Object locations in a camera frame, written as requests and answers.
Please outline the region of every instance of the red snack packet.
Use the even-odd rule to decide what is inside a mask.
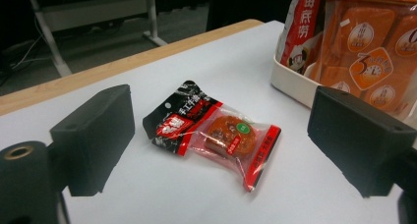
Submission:
[[[254,190],[281,129],[253,123],[186,81],[143,120],[153,144],[184,155],[199,155],[234,170]]]

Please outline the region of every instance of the metal stand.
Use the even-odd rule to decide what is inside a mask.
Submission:
[[[150,31],[145,31],[144,36],[158,46],[166,44],[157,35],[155,0],[93,0],[45,8],[40,8],[37,0],[30,0],[30,2],[45,41],[51,50],[52,61],[61,77],[72,73],[62,58],[52,35],[55,30],[75,28],[148,12]]]

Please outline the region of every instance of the plastic wrapper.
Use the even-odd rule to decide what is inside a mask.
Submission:
[[[317,60],[322,43],[326,0],[292,0],[276,46],[278,63],[304,74]]]
[[[186,81],[143,120],[151,142],[178,155],[192,150],[239,174],[251,192],[281,132],[252,122]]]
[[[310,78],[407,123],[417,99],[417,0],[328,0]]]

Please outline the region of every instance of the wooden table edge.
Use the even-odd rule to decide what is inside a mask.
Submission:
[[[263,23],[246,20],[0,97],[0,116]]]

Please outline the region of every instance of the black metal mount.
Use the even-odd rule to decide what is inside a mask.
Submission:
[[[102,192],[135,133],[128,85],[105,89],[50,130],[0,151],[0,223],[69,223],[62,196]]]

